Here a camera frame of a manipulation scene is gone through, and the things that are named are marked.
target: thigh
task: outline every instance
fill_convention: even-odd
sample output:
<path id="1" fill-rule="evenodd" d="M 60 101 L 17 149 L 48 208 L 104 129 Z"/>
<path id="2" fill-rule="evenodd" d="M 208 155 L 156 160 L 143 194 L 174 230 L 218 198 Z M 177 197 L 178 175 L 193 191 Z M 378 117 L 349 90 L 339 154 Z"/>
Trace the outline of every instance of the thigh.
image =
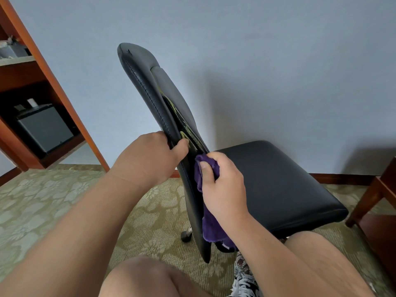
<path id="1" fill-rule="evenodd" d="M 374 297 L 355 267 L 323 236 L 299 232 L 292 235 L 285 246 L 342 296 Z"/>
<path id="2" fill-rule="evenodd" d="M 150 257 L 134 257 L 115 267 L 99 297 L 210 297 L 176 267 Z"/>

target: cleaning cloth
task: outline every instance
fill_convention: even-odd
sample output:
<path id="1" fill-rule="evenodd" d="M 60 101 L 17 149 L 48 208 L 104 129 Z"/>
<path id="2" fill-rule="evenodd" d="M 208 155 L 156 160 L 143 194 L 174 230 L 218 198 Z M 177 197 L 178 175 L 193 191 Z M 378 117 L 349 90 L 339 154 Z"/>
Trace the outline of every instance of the cleaning cloth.
<path id="1" fill-rule="evenodd" d="M 206 154 L 197 155 L 195 157 L 195 166 L 194 166 L 194 179 L 197 183 L 197 189 L 202 192 L 202 170 L 200 162 L 205 161 L 213 169 L 213 175 L 215 176 L 215 180 L 220 176 L 220 167 L 213 158 L 210 158 Z M 211 214 L 211 212 L 207 209 L 204 203 L 204 217 L 202 218 L 202 232 L 204 235 L 204 239 L 208 242 L 216 243 L 222 242 L 222 245 L 226 249 L 236 249 L 234 242 L 229 238 L 229 236 L 225 233 L 225 231 L 221 228 L 219 222 L 216 218 Z"/>

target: chair caster wheel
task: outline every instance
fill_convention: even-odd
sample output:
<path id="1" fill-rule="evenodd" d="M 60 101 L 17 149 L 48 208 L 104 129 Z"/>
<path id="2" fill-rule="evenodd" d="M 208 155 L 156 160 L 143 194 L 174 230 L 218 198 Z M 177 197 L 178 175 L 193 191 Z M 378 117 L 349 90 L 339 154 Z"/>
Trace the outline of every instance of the chair caster wheel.
<path id="1" fill-rule="evenodd" d="M 180 235 L 180 239 L 183 243 L 188 243 L 192 238 L 192 229 L 191 227 L 187 231 L 183 231 Z"/>

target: chair seat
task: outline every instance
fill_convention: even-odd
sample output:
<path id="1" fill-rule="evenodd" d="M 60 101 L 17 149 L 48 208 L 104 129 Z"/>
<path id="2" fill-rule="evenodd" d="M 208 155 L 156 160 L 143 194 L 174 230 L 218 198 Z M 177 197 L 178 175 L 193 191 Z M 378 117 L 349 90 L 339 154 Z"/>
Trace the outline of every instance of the chair seat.
<path id="1" fill-rule="evenodd" d="M 219 151 L 244 176 L 250 214 L 277 238 L 348 215 L 344 205 L 270 142 L 258 140 Z"/>

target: office chair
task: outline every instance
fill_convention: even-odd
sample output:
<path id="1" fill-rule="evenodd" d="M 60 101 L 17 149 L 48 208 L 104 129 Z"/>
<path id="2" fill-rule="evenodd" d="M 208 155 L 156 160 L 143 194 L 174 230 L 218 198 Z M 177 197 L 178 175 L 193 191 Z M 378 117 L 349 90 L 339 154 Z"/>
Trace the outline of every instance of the office chair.
<path id="1" fill-rule="evenodd" d="M 146 49 L 122 43 L 118 56 L 126 74 L 168 137 L 173 148 L 186 137 L 189 153 L 177 166 L 185 188 L 192 233 L 206 263 L 211 243 L 202 235 L 203 199 L 194 180 L 194 159 L 209 150 L 202 140 L 191 111 L 171 79 Z M 322 185 L 270 142 L 258 140 L 221 149 L 242 172 L 250 214 L 281 239 L 304 230 L 313 230 L 342 221 L 348 210 Z M 187 241 L 191 232 L 182 234 Z M 221 242 L 215 243 L 229 252 Z"/>

